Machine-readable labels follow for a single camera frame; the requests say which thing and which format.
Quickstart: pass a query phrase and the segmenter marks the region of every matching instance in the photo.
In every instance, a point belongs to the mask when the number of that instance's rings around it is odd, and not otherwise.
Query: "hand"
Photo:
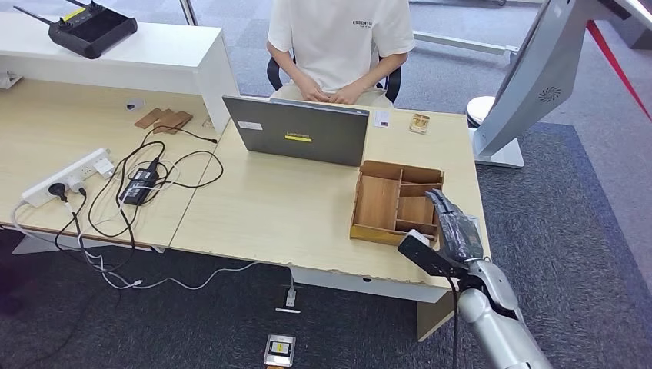
[[[355,104],[364,90],[364,86],[358,81],[355,81],[331,95],[328,102],[333,102],[335,104]]]
[[[294,83],[301,90],[301,96],[303,96],[304,100],[328,102],[328,96],[321,90],[317,82],[309,76],[302,75],[301,78],[295,79]]]

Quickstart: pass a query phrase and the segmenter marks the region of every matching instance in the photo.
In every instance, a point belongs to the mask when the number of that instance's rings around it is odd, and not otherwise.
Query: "chair armrest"
[[[401,89],[401,67],[396,68],[395,71],[389,74],[385,80],[385,96],[391,101],[392,104],[396,101],[398,91]]]
[[[278,90],[283,87],[283,82],[281,82],[281,75],[279,74],[278,63],[274,58],[269,58],[269,63],[267,64],[267,78],[269,83],[274,87],[274,90]]]

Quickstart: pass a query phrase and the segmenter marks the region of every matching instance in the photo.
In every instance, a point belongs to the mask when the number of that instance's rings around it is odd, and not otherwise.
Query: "gray carpet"
[[[556,368],[650,367],[652,330],[642,308],[650,295],[640,294],[647,289],[577,134],[539,124],[521,142],[526,168],[479,167],[478,174],[494,261],[510,278],[533,335]],[[18,315],[0,317],[4,369],[52,352],[76,324],[62,350],[30,367],[262,367],[273,332],[298,338],[297,368],[451,363],[451,323],[418,344],[410,301],[305,286],[301,314],[276,313],[289,273],[265,265],[218,275],[196,292],[169,284],[119,294],[64,255],[9,257],[17,238],[0,239],[2,263],[19,273],[15,296],[25,302]],[[235,265],[243,263],[139,252],[125,274],[198,284],[217,266]],[[462,368],[488,367],[463,324],[459,358]]]

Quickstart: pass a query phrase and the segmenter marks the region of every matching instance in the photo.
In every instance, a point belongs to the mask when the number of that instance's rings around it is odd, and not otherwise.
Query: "laptop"
[[[249,151],[360,166],[369,111],[223,96]]]

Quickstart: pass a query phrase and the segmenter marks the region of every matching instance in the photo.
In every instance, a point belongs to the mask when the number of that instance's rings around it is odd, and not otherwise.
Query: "desk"
[[[11,35],[0,38],[1,73],[201,95],[218,132],[229,118],[221,96],[239,95],[221,28],[139,22],[136,33],[94,60],[56,45],[48,25],[21,13],[0,12],[0,35]]]
[[[415,112],[431,117],[426,135],[408,131]],[[357,168],[249,152],[233,124],[216,155],[225,174],[192,198],[171,248],[288,266],[300,283],[420,301],[420,341],[451,316],[445,279],[392,246],[349,239]],[[389,128],[370,124],[364,158],[443,170],[444,193],[477,216],[491,255],[463,115],[391,110]]]
[[[138,111],[127,111],[125,102],[129,98],[143,98],[146,105]],[[184,110],[194,115],[185,129],[203,137],[216,137],[213,127],[203,125],[208,113],[201,96],[197,95],[32,80],[20,81],[10,90],[0,90],[0,224],[11,224],[9,215],[21,200],[24,190],[84,155],[97,148],[107,148],[111,151],[111,160],[117,163],[138,147],[147,131],[135,127],[134,123],[153,107]],[[157,134],[152,135],[149,141],[152,139],[165,142],[164,158],[173,161],[191,151],[215,149],[215,144],[183,133]],[[151,160],[156,150],[153,148],[144,152],[141,160]],[[207,164],[208,155],[183,161],[179,165],[179,181],[198,184]],[[90,199],[104,183],[100,175],[93,175],[85,181]],[[110,195],[100,201],[94,210],[99,217],[114,214],[117,210],[111,197],[115,195],[117,185],[112,188]],[[137,243],[141,246],[169,246],[194,193],[193,189],[173,186],[163,191],[150,205],[141,208],[139,220],[134,226]],[[81,195],[71,195],[69,200],[77,207],[81,203]],[[131,212],[127,208],[125,210],[128,214]],[[85,215],[86,211],[81,213],[83,228],[88,225]],[[24,206],[18,213],[18,220],[26,228],[56,233],[70,220],[70,214],[60,201],[50,201],[40,208]],[[106,231],[123,227],[120,217],[100,226]],[[112,244],[128,243],[129,240],[126,232],[112,239],[104,238],[95,231],[88,231],[88,234],[90,238]],[[65,243],[76,244],[71,240]]]

